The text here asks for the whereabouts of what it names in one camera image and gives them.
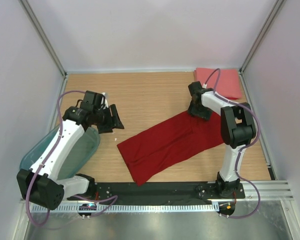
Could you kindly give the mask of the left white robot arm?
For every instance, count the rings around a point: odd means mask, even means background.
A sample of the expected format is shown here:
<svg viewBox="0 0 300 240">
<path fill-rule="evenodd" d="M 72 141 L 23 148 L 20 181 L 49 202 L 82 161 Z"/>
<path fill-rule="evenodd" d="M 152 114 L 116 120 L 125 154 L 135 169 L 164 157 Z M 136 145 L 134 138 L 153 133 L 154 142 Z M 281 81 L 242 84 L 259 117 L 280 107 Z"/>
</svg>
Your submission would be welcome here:
<svg viewBox="0 0 300 240">
<path fill-rule="evenodd" d="M 78 171 L 96 152 L 100 134 L 124 125 L 106 93 L 87 90 L 83 94 L 75 106 L 59 113 L 59 125 L 21 160 L 16 179 L 27 204 L 55 210 L 63 200 L 96 196 L 95 179 Z"/>
</svg>

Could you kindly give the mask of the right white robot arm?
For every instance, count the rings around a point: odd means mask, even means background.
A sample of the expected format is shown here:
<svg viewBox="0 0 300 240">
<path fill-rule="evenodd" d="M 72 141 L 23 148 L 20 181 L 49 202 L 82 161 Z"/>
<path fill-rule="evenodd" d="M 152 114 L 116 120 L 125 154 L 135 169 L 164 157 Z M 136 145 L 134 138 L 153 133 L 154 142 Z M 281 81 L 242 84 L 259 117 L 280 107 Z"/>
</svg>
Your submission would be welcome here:
<svg viewBox="0 0 300 240">
<path fill-rule="evenodd" d="M 239 189 L 240 167 L 246 148 L 257 135 L 254 113 L 249 103 L 225 98 L 213 88 L 204 88 L 199 81 L 188 85 L 191 102 L 188 113 L 210 121 L 220 116 L 220 134 L 226 144 L 223 164 L 217 173 L 215 192 L 221 198 L 230 197 Z"/>
</svg>

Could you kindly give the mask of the dark red t shirt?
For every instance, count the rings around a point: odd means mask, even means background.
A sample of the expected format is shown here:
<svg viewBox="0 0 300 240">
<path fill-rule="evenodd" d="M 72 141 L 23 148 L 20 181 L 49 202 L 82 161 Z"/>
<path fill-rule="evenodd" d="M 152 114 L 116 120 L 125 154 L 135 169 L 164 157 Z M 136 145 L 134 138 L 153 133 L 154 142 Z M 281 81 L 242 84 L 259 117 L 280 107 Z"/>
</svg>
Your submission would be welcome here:
<svg viewBox="0 0 300 240">
<path fill-rule="evenodd" d="M 209 120 L 181 112 L 119 143 L 133 181 L 141 186 L 157 173 L 223 144 L 221 117 Z"/>
</svg>

